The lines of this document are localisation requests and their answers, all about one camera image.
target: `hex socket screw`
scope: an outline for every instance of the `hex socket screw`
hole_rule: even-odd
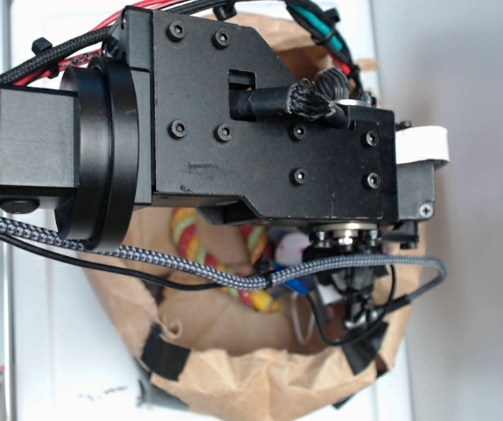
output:
[[[225,29],[219,29],[213,35],[213,45],[222,50],[230,45],[230,34]]]
[[[185,38],[186,31],[183,23],[179,20],[174,20],[166,29],[167,37],[173,42],[180,42]]]
[[[369,189],[377,189],[381,183],[382,179],[376,173],[370,173],[365,177],[365,186]]]
[[[294,141],[304,140],[308,135],[308,129],[305,125],[293,125],[290,129],[290,137]]]
[[[305,184],[307,179],[308,179],[308,173],[304,168],[294,169],[290,173],[290,181],[297,186]]]
[[[376,146],[379,142],[378,134],[376,132],[368,132],[364,137],[363,137],[363,143],[365,146]]]
[[[181,139],[188,134],[188,124],[183,120],[174,120],[168,131],[174,139]]]
[[[234,129],[231,125],[222,124],[215,129],[215,138],[219,142],[229,142],[234,137]]]

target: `blue object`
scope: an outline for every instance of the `blue object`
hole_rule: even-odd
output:
[[[304,9],[301,6],[289,5],[293,11],[305,18],[309,24],[311,24],[321,35],[327,37],[331,34],[331,28],[324,24],[319,17],[317,17],[311,11]],[[333,46],[337,51],[343,50],[343,43],[334,35],[329,40],[331,46]]]
[[[275,265],[273,267],[273,269],[275,270],[281,270],[284,268],[284,266],[280,265],[277,262],[275,262]],[[294,278],[290,281],[286,281],[284,285],[292,291],[298,292],[301,296],[305,296],[309,292],[308,287],[304,285],[304,283],[299,278]]]

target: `red wire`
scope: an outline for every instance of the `red wire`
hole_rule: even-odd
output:
[[[61,60],[59,61],[59,73],[65,71],[65,69],[68,66],[75,66],[75,67],[82,66],[83,64],[88,63],[92,59],[92,57],[95,57],[97,55],[102,55],[101,49],[88,51],[86,53],[78,54],[73,57],[69,57],[65,60]],[[17,86],[29,85],[30,83],[37,81],[38,79],[43,79],[50,76],[51,73],[52,73],[51,70],[46,71],[40,70],[36,73],[23,77],[19,81],[14,82],[14,84]]]
[[[132,6],[135,7],[147,7],[147,8],[157,8],[159,7],[167,7],[172,4],[180,3],[184,0],[143,0],[138,3],[134,3]],[[121,13],[123,13],[123,10],[115,12],[113,15],[109,16],[105,20],[103,20],[98,26],[96,26],[94,29],[91,30],[91,32],[96,31],[98,29],[102,29],[106,26],[109,26],[113,24],[118,18],[121,17]],[[65,68],[68,66],[81,66],[82,64],[86,64],[87,61],[80,61],[79,59],[81,57],[84,57],[86,54],[93,54],[94,52],[91,51],[89,53],[85,54],[79,54],[76,55],[75,57],[70,57],[68,59],[59,61],[59,72],[62,72]],[[31,75],[25,76],[22,79],[14,82],[14,85],[16,86],[25,86],[29,85],[30,83],[37,81],[38,79],[43,79],[51,75],[50,70],[40,70],[39,72],[33,73]]]
[[[341,68],[341,70],[343,70],[343,73],[345,73],[346,76],[351,74],[351,66],[340,61],[335,55],[333,55],[333,54],[330,54],[330,55],[331,55],[331,58],[333,59],[333,61],[335,63],[337,63],[339,68]]]

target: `brown paper bag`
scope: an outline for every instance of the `brown paper bag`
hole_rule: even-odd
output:
[[[298,77],[311,78],[329,65],[325,51],[313,46],[294,23],[243,14],[236,23],[258,28]],[[124,243],[176,254],[171,216],[168,209],[136,211]],[[210,226],[199,219],[197,231],[218,259],[241,273],[252,271],[238,228]],[[416,253],[423,254],[423,247]],[[141,262],[92,259],[177,282],[203,282]],[[396,295],[415,290],[420,274],[419,268],[398,268]],[[157,305],[142,281],[92,271],[89,278],[131,354],[152,372],[152,384],[190,410],[227,420],[291,420],[372,384],[393,367],[410,312],[405,308],[386,317],[388,328],[378,355],[355,374],[342,347],[326,347],[317,333],[306,345],[298,342],[288,302],[280,311],[258,313],[219,290],[166,289]],[[389,288],[389,279],[376,283],[377,302],[385,302]],[[299,305],[305,326],[310,309],[304,302]],[[339,318],[329,329],[340,329]]]

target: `colorful rope toy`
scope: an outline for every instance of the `colorful rope toy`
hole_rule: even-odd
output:
[[[203,265],[211,266],[223,272],[235,274],[236,272],[223,264],[213,254],[201,244],[197,235],[197,210],[194,208],[175,208],[172,216],[172,240],[177,248],[178,254],[189,260],[196,261]],[[264,226],[247,225],[240,228],[244,238],[250,263],[253,265],[263,255],[272,254],[269,238]],[[253,307],[257,311],[268,312],[278,310],[280,303],[274,301],[273,297],[262,290],[244,291],[237,289],[223,289],[234,297],[238,297],[241,302]]]

